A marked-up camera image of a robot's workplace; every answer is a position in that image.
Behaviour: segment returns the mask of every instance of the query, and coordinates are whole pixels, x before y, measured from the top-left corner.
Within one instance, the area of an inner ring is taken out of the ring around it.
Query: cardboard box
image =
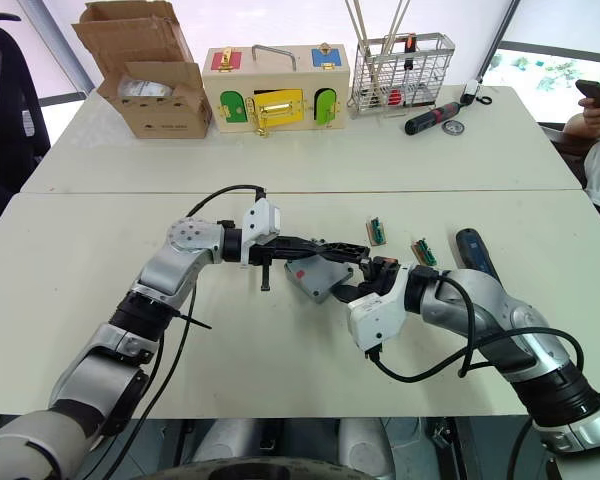
[[[87,3],[73,28],[103,76],[124,71],[125,62],[193,62],[168,2]]]
[[[104,81],[98,93],[139,138],[204,138],[211,109],[173,7],[168,2],[88,3],[73,26]],[[124,75],[173,88],[168,97],[118,96]]]
[[[119,97],[124,74],[173,88],[169,97]],[[108,74],[98,93],[124,117],[138,138],[204,138],[211,108],[200,69],[188,62],[127,62],[125,72]]]

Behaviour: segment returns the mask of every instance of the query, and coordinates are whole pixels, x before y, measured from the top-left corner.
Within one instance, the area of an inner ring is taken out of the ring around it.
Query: metal rack
[[[366,55],[358,46],[350,100],[356,113],[435,103],[455,45],[446,35],[425,33],[415,36],[415,52],[393,52],[403,48],[407,36],[395,36],[386,54],[382,50],[388,36],[369,39]],[[405,68],[406,61],[413,62],[413,68]]]

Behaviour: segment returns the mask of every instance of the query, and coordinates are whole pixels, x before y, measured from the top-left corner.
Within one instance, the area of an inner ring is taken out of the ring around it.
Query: green door
[[[336,92],[322,88],[316,92],[314,118],[318,125],[326,125],[336,118]]]
[[[238,92],[222,92],[220,94],[220,103],[222,104],[227,123],[244,123],[247,121],[244,100],[242,100],[242,95]]]

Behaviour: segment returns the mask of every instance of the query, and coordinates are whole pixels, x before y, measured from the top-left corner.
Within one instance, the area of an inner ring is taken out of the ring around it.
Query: smartphone
[[[591,80],[576,80],[576,87],[587,98],[595,99],[594,107],[600,108],[600,83]]]

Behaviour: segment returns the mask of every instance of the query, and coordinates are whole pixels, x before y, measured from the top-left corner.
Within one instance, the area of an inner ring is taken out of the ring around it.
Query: robotic arm
[[[372,260],[363,246],[279,236],[278,209],[263,195],[256,198],[242,229],[230,221],[212,224],[191,217],[169,228],[165,244],[144,266],[110,321],[98,328],[61,375],[49,408],[23,415],[0,430],[0,479],[71,478],[100,435],[125,428],[149,380],[142,365],[153,358],[171,319],[183,317],[179,309],[209,264],[262,266],[263,291],[270,288],[274,259],[320,255],[358,265],[365,281],[357,287],[340,286],[334,294],[348,303],[349,330],[374,361],[379,362],[382,342],[399,333],[407,312],[468,334],[467,310],[458,292],[438,280],[437,272],[383,257]],[[486,274],[458,270],[444,275],[469,293],[478,339],[547,325],[536,310],[509,297]],[[485,344],[480,351],[516,390],[547,448],[567,453],[600,446],[600,394],[554,336],[511,337]]]
[[[357,345],[379,363],[382,342],[395,336],[406,312],[422,315],[431,325],[468,334],[467,310],[459,292],[439,280],[435,270],[384,263],[395,282],[385,295],[369,293],[348,303],[348,325]],[[514,388],[533,418],[543,444],[557,454],[600,447],[600,393],[571,362],[553,335],[525,334],[497,342],[480,342],[525,327],[548,327],[532,306],[513,298],[491,276],[477,270],[443,273],[467,291],[475,308],[475,333],[484,357]]]

